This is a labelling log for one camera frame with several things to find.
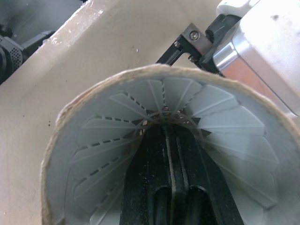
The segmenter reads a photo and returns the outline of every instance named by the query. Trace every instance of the white machine casing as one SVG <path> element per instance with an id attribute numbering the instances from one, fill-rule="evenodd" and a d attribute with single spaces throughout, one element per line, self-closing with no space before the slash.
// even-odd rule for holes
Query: white machine casing
<path id="1" fill-rule="evenodd" d="M 242 17 L 214 54 L 217 68 L 271 99 L 299 123 L 300 2 L 224 0 L 217 14 Z"/>

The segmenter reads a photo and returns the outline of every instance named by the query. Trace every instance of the screw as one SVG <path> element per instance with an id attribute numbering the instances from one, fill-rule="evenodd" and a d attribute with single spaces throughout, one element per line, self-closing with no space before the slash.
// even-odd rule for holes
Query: screw
<path id="1" fill-rule="evenodd" d="M 191 56 L 191 55 L 188 57 L 188 60 L 190 60 L 192 63 L 196 62 L 196 60 L 194 59 L 194 57 Z"/>
<path id="2" fill-rule="evenodd" d="M 197 31 L 192 31 L 190 34 L 189 34 L 189 38 L 192 40 L 192 41 L 196 41 L 198 38 L 199 38 L 199 33 Z"/>
<path id="3" fill-rule="evenodd" d="M 178 41 L 175 41 L 174 42 L 174 46 L 175 46 L 175 48 L 179 48 L 180 47 L 180 43 Z"/>

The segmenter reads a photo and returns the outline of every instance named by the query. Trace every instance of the beige surface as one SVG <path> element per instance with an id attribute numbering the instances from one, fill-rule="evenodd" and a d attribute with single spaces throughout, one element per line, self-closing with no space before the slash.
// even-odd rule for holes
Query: beige surface
<path id="1" fill-rule="evenodd" d="M 205 31 L 218 3 L 89 1 L 0 86 L 1 225 L 40 224 L 40 163 L 63 106 L 104 78 L 154 63 L 190 22 Z"/>

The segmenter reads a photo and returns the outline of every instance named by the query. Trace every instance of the black plastic part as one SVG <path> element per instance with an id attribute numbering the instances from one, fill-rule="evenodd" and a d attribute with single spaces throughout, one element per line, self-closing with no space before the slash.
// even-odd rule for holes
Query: black plastic part
<path id="1" fill-rule="evenodd" d="M 45 31 L 23 45 L 17 44 L 8 36 L 0 36 L 0 84 L 6 81 L 53 33 L 53 30 Z"/>
<path id="2" fill-rule="evenodd" d="M 177 125 L 149 128 L 126 173 L 120 225 L 243 225 L 219 167 Z"/>
<path id="3" fill-rule="evenodd" d="M 199 67 L 205 68 L 212 73 L 218 73 L 213 55 L 220 45 L 225 34 L 240 20 L 240 17 L 235 15 L 220 14 L 205 31 L 206 37 L 212 42 L 212 48 L 205 53 L 197 62 Z"/>
<path id="4" fill-rule="evenodd" d="M 240 17 L 235 15 L 219 15 L 205 31 L 206 37 L 213 45 L 204 55 L 201 55 L 182 35 L 179 35 L 179 37 L 175 40 L 179 43 L 179 47 L 175 47 L 174 44 L 171 45 L 162 57 L 160 57 L 157 63 L 171 66 L 182 54 L 188 53 L 193 59 L 191 61 L 200 69 L 223 76 L 213 61 L 213 55 L 225 34 L 239 20 Z"/>

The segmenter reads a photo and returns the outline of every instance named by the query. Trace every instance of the dust particle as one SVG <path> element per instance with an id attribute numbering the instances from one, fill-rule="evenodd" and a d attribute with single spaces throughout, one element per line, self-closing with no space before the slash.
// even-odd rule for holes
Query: dust particle
<path id="1" fill-rule="evenodd" d="M 274 21 L 276 21 L 276 20 L 278 20 L 279 16 L 278 16 L 278 15 L 272 15 L 271 18 L 272 18 Z"/>

